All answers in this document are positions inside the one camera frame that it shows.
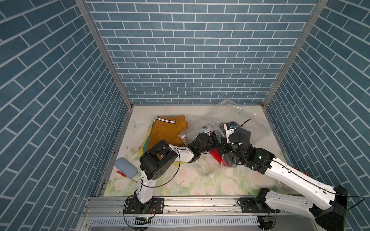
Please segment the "clear plastic vacuum bag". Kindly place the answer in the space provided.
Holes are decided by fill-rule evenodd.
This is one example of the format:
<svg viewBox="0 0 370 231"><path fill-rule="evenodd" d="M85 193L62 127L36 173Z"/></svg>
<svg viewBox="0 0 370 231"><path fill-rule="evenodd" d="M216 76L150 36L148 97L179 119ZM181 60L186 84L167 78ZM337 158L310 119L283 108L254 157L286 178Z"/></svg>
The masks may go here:
<svg viewBox="0 0 370 231"><path fill-rule="evenodd" d="M223 168L245 166L264 174L275 156L257 145L270 134L271 130L255 113L223 99L179 134L185 146L176 147L175 151L177 159L185 163L211 155Z"/></svg>

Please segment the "brown garment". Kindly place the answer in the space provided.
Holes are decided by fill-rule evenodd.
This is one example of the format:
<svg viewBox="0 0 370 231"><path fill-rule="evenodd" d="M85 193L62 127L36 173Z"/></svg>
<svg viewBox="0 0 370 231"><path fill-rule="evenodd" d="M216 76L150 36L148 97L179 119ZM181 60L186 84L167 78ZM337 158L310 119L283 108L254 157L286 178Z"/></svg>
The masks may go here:
<svg viewBox="0 0 370 231"><path fill-rule="evenodd" d="M148 140L146 150L148 151L161 140L166 140L174 146L184 146L183 140L178 136L188 128L185 116L163 117L157 116Z"/></svg>

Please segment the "dark green garment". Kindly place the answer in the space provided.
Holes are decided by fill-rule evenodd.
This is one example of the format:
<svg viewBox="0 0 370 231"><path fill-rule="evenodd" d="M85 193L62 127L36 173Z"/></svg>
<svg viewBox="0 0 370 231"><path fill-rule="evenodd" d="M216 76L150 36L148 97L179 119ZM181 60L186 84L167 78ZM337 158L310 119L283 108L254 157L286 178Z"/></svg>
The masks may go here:
<svg viewBox="0 0 370 231"><path fill-rule="evenodd" d="M140 149L140 155L142 155L146 149L147 149L147 146L148 146L148 143L149 143L149 139L150 139L150 136L151 136L151 133L152 133L152 129L153 129L153 125L151 125L147 131L147 134L145 136L145 139L141 145L141 149Z"/></svg>

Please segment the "neon yellow garment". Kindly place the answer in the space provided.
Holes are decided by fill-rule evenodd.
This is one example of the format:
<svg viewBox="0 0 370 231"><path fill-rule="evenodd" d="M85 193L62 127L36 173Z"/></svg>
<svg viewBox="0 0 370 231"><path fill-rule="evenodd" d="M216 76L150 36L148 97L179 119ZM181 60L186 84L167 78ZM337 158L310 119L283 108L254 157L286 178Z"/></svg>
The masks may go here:
<svg viewBox="0 0 370 231"><path fill-rule="evenodd" d="M186 121L177 121L176 124L160 121L154 122L141 145L138 156L141 157L146 151L161 140L166 140L169 144L174 146L183 147L184 142L179 137L179 134L187 127L188 123Z"/></svg>

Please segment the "black garment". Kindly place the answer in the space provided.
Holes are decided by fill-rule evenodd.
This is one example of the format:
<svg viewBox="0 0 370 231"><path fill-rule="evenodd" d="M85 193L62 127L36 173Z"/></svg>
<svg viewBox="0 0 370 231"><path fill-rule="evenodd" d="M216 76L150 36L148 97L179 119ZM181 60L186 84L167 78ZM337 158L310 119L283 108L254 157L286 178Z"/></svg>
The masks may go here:
<svg viewBox="0 0 370 231"><path fill-rule="evenodd" d="M229 144L251 144L251 132L243 128L229 129L218 128L214 131L213 136L219 142L226 142Z"/></svg>

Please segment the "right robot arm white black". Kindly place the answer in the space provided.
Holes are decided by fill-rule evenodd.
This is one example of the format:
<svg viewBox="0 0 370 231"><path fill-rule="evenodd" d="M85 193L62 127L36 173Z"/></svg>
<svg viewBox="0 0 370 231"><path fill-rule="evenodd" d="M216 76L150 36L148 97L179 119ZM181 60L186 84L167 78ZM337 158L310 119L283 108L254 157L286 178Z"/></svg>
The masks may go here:
<svg viewBox="0 0 370 231"><path fill-rule="evenodd" d="M272 210L284 210L313 219L327 231L342 231L345 226L348 190L316 181L306 174L284 163L273 153L254 148L247 136L234 132L227 138L212 136L225 151L230 164L244 166L261 175L274 178L297 191L298 196L274 193L260 189L256 204Z"/></svg>

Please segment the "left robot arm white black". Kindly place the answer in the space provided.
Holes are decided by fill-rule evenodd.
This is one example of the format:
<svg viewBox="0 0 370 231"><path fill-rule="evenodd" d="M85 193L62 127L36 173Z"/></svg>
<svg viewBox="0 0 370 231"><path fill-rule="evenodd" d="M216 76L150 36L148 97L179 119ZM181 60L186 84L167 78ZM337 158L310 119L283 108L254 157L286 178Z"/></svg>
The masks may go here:
<svg viewBox="0 0 370 231"><path fill-rule="evenodd" d="M141 187L135 194L136 199L142 205L147 204L153 198L155 184L175 162L193 163L202 154L215 150L219 141L215 132L200 133L195 140L185 147L178 147L161 140L140 157Z"/></svg>

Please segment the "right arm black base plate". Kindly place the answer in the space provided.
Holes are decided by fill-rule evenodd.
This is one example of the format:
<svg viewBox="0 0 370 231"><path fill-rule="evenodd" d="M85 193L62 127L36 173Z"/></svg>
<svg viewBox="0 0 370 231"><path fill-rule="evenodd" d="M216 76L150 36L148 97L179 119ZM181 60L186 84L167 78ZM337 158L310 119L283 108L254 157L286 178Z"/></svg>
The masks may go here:
<svg viewBox="0 0 370 231"><path fill-rule="evenodd" d="M237 200L242 213L280 213L281 210L273 210L265 202L256 200L254 197L242 197Z"/></svg>

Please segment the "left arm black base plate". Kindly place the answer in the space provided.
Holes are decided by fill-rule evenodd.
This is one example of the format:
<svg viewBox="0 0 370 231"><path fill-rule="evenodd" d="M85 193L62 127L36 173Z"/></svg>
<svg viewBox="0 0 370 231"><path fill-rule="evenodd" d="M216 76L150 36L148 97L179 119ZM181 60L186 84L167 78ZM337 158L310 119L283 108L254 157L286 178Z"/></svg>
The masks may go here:
<svg viewBox="0 0 370 231"><path fill-rule="evenodd" d="M129 198L124 207L125 214L162 214L164 209L164 198L152 198L142 204L137 197Z"/></svg>

